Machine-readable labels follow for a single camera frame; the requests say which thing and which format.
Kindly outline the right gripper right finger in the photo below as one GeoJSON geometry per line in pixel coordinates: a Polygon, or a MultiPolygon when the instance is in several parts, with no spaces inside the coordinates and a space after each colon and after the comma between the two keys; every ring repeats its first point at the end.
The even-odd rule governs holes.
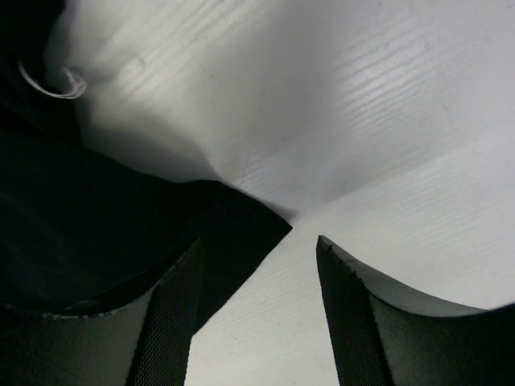
{"type": "Polygon", "coordinates": [[[320,236],[316,261],[341,385],[512,385],[514,306],[423,293],[320,236]]]}

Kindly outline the black t shirt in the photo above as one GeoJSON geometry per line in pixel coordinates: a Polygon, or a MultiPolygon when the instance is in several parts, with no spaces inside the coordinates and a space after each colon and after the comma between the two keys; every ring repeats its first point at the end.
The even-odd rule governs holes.
{"type": "Polygon", "coordinates": [[[291,227],[222,183],[169,182],[84,147],[73,103],[44,79],[63,12],[61,1],[1,4],[1,301],[99,309],[108,291],[200,240],[200,329],[291,227]]]}

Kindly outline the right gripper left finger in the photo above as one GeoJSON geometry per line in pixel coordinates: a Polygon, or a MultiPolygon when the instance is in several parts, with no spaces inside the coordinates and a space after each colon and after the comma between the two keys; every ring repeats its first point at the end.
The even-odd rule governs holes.
{"type": "Polygon", "coordinates": [[[3,385],[182,385],[204,272],[200,241],[64,314],[1,308],[3,385]]]}

